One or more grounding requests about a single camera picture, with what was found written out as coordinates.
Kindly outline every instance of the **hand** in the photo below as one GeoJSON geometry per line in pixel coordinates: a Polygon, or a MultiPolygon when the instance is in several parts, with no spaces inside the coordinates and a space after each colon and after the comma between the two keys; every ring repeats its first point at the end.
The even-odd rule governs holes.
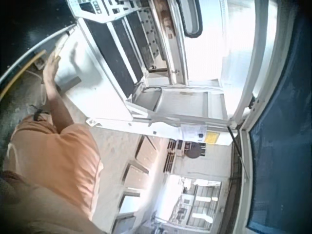
{"type": "Polygon", "coordinates": [[[45,84],[54,84],[55,75],[59,69],[60,56],[55,58],[55,51],[53,51],[43,70],[43,81],[45,84]]]}

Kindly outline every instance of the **orange shirt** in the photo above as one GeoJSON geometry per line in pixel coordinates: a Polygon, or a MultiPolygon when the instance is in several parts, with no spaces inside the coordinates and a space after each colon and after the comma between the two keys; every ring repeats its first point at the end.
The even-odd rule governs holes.
{"type": "Polygon", "coordinates": [[[103,164],[87,126],[73,124],[58,134],[49,115],[26,117],[11,137],[4,169],[50,189],[91,220],[103,164]]]}

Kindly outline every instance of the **person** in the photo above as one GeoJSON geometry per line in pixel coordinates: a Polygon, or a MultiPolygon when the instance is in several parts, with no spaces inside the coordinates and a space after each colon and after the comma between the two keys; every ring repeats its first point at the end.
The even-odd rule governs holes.
{"type": "Polygon", "coordinates": [[[59,61],[51,53],[43,70],[51,115],[26,117],[4,160],[0,229],[12,233],[103,233],[91,222],[103,165],[88,127],[74,124],[57,92],[59,61]]]}

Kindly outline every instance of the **yellow sticker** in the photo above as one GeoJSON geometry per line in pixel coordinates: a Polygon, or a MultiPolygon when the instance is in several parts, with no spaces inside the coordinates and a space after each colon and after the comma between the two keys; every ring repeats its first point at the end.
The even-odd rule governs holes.
{"type": "Polygon", "coordinates": [[[206,133],[205,143],[207,144],[215,144],[219,138],[220,133],[209,132],[206,133]]]}

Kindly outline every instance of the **concrete floor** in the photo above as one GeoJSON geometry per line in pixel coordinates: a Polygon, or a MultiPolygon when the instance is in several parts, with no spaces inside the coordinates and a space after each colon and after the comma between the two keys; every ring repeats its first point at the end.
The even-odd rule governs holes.
{"type": "MultiPolygon", "coordinates": [[[[34,108],[29,108],[30,105],[40,106],[40,86],[39,78],[32,74],[24,73],[0,103],[1,163],[15,126],[24,117],[35,111],[34,108]]],[[[74,122],[85,123],[86,116],[67,97],[63,99],[74,122]]],[[[125,191],[121,184],[121,179],[128,162],[134,160],[140,135],[97,127],[90,128],[90,132],[97,142],[104,165],[104,170],[101,173],[100,194],[93,221],[102,230],[110,232],[118,213],[119,201],[125,191]]],[[[144,202],[139,211],[135,213],[136,222],[134,227],[139,226],[142,221],[150,218],[157,200],[158,191],[160,191],[162,186],[164,178],[162,169],[166,160],[168,140],[162,139],[160,145],[158,157],[150,171],[150,188],[141,193],[144,202]]]]}

